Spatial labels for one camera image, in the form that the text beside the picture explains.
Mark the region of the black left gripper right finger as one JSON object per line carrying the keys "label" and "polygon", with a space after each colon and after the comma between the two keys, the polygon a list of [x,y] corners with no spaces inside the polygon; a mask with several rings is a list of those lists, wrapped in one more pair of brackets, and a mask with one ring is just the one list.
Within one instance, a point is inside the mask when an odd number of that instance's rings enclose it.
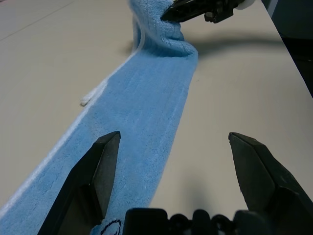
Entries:
{"label": "black left gripper right finger", "polygon": [[228,139],[248,209],[266,214],[278,235],[311,235],[313,202],[294,176],[256,139],[235,132]]}

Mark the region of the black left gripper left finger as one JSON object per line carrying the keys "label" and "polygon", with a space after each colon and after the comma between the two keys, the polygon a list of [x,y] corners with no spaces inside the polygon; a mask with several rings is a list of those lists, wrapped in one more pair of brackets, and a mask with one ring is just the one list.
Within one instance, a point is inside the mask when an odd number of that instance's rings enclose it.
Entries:
{"label": "black left gripper left finger", "polygon": [[68,174],[40,235],[88,235],[102,223],[112,193],[120,132],[99,137]]}

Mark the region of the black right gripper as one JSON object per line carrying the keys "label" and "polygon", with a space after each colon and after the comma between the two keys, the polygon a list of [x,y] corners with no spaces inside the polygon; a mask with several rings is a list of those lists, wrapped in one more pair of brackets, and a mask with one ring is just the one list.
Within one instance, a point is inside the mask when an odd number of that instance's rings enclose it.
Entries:
{"label": "black right gripper", "polygon": [[177,0],[160,19],[182,23],[204,14],[206,22],[217,24],[233,16],[233,10],[242,2],[242,0]]}

